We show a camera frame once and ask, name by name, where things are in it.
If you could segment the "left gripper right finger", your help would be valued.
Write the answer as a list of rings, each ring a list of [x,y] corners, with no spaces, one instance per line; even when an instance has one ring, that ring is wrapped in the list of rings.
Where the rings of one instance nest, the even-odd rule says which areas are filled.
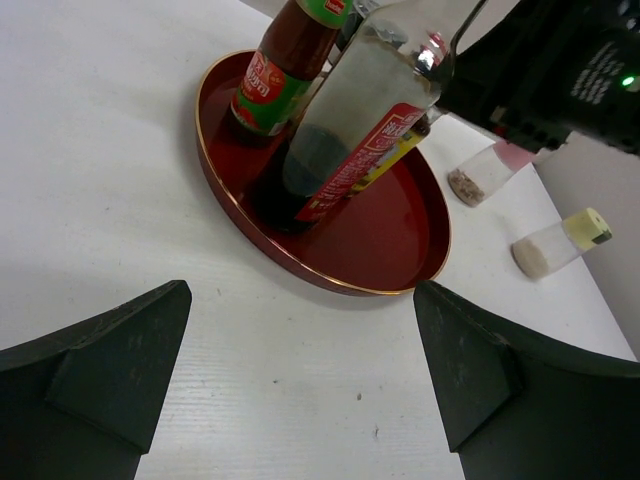
[[[639,366],[540,334],[433,281],[413,295],[449,450],[468,479],[635,479]]]

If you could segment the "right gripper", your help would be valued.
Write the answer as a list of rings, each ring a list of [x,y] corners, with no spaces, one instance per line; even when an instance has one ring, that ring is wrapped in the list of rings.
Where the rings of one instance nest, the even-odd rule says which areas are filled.
[[[638,154],[638,2],[517,2],[457,55],[437,105],[532,153],[578,133]]]

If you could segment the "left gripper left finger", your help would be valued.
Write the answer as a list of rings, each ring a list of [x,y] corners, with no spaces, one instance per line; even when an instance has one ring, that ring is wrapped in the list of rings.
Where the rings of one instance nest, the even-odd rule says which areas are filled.
[[[191,291],[167,282],[1,352],[4,479],[132,479],[154,438]]]

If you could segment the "pink cap spice shaker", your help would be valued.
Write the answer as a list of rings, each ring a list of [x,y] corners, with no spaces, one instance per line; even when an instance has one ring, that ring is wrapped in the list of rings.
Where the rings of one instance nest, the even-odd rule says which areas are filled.
[[[464,204],[476,207],[501,189],[536,155],[505,140],[481,150],[447,175],[453,193]]]

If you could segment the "dark soy sauce bottle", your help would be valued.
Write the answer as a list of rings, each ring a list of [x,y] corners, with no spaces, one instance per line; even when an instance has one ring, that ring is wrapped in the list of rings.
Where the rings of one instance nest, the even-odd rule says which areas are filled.
[[[256,216],[290,233],[324,218],[435,105],[484,6],[398,1],[372,10],[256,179]]]

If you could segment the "yellow cap salt shaker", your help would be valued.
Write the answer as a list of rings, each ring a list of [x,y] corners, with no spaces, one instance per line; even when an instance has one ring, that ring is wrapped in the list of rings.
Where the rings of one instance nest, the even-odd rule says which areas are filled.
[[[593,208],[514,242],[510,249],[519,269],[530,279],[545,278],[612,238],[612,231]]]

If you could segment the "red chili sauce bottle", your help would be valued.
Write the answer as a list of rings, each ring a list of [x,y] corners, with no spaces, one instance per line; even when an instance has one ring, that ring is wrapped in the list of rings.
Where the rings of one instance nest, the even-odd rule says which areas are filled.
[[[267,145],[318,77],[352,3],[288,0],[267,28],[229,107],[240,142]]]

